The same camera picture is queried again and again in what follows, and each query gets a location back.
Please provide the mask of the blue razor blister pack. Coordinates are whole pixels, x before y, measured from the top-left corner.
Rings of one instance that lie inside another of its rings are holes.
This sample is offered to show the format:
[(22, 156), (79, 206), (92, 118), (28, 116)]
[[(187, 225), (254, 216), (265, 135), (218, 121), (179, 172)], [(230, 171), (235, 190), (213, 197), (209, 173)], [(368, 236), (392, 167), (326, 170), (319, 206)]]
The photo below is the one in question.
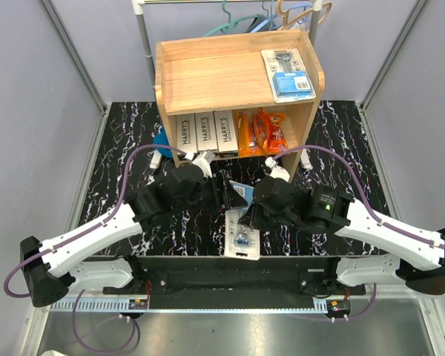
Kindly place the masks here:
[(225, 212), (224, 257), (243, 260), (260, 259), (260, 231), (241, 225), (239, 219), (248, 212), (254, 188), (231, 181), (233, 189), (246, 201), (243, 208), (232, 208)]

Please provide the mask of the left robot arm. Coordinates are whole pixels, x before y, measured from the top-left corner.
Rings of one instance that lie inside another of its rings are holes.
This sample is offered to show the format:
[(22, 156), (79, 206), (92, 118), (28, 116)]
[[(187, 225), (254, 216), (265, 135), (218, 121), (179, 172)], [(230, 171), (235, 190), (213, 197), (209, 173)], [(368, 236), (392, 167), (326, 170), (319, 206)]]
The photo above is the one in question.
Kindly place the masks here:
[(75, 289), (140, 292), (145, 272), (137, 258), (90, 262), (96, 252), (120, 240), (162, 225), (181, 211), (214, 215), (248, 203), (224, 170), (205, 175), (196, 165), (172, 170), (130, 192), (121, 205), (90, 222), (48, 240), (34, 236), (20, 242), (20, 262), (33, 306), (49, 306)]

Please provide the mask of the white Harry's box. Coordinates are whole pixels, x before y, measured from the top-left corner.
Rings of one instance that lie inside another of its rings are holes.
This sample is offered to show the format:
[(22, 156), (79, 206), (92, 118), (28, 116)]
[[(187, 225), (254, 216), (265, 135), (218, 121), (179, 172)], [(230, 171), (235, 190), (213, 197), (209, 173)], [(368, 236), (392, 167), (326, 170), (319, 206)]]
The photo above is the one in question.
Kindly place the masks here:
[(186, 153), (196, 154), (198, 152), (193, 113), (177, 115), (177, 148)]
[(212, 112), (196, 113), (194, 114), (194, 117), (198, 150), (213, 151), (216, 153), (218, 145), (214, 114)]
[(221, 158), (238, 155), (237, 130), (232, 111), (215, 111), (217, 146)]

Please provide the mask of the orange candy bag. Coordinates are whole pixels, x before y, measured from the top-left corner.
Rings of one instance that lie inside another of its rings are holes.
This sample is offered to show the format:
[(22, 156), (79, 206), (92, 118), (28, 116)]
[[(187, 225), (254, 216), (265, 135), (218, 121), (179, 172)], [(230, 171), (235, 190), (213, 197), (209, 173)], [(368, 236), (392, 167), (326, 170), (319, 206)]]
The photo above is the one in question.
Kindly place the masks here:
[(253, 115), (254, 134), (257, 144), (264, 156), (268, 156), (268, 136), (270, 121), (263, 108), (258, 108)]
[(282, 124), (285, 122), (284, 113), (268, 113), (268, 133), (266, 148), (268, 154), (280, 154), (288, 149)]
[(236, 123), (238, 129), (239, 157), (261, 156), (262, 151), (257, 144), (257, 138), (254, 133), (252, 114), (248, 111), (237, 111)]

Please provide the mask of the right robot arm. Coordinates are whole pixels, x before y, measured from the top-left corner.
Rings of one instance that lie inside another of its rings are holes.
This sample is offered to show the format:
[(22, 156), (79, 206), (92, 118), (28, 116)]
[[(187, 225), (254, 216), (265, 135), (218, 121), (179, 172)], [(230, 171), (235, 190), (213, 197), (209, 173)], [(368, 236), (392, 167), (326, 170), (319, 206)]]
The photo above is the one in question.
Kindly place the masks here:
[(404, 284), (422, 294), (445, 294), (445, 228), (426, 231), (373, 216), (352, 195), (318, 185), (309, 191), (281, 178), (265, 177), (253, 190), (241, 225), (270, 231), (280, 225), (309, 234), (334, 234), (378, 247), (376, 257), (340, 257), (329, 262), (322, 285), (331, 294), (363, 284)]

